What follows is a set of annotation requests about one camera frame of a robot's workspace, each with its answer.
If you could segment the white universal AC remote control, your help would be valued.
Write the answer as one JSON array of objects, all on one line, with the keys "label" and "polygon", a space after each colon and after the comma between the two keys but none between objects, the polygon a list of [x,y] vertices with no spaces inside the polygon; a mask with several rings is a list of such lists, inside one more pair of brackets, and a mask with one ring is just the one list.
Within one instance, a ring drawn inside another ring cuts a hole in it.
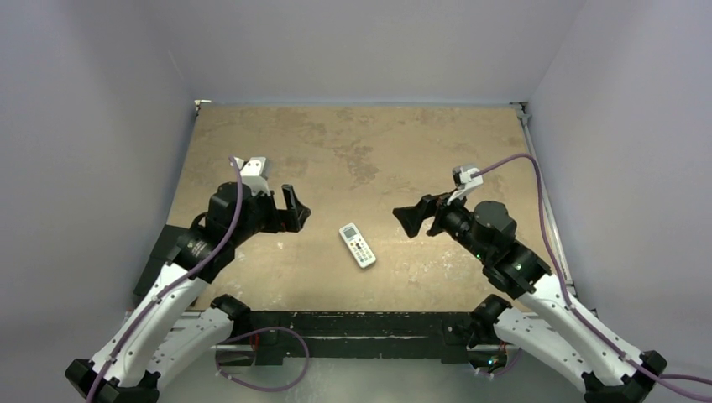
[{"label": "white universal AC remote control", "polygon": [[360,269],[367,269],[376,263],[372,248],[354,223],[346,224],[338,232]]}]

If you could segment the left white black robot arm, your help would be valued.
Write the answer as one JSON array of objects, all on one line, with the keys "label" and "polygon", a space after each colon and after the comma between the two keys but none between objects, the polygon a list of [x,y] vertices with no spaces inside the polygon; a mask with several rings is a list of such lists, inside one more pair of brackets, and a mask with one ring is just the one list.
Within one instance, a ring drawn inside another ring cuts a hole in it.
[{"label": "left white black robot arm", "polygon": [[156,402],[203,351],[223,342],[255,341],[252,311],[230,295],[216,297],[196,322],[174,325],[258,233],[298,233],[311,216],[291,185],[285,208],[273,191],[240,181],[220,185],[207,210],[177,238],[153,283],[114,336],[89,359],[74,359],[65,377],[87,402]]}]

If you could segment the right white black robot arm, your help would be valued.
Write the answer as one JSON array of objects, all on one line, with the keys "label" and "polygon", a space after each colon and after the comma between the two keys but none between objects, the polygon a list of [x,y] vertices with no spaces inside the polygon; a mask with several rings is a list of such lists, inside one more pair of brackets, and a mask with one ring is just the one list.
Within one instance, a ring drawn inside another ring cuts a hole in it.
[{"label": "right white black robot arm", "polygon": [[553,369],[587,402],[642,402],[667,366],[656,351],[641,351],[619,338],[578,302],[535,252],[516,240],[506,206],[482,201],[468,210],[446,195],[426,195],[394,216],[414,238],[427,218],[427,235],[447,233],[482,265],[489,283],[536,314],[532,320],[497,295],[472,312],[470,344],[495,338],[516,345]]}]

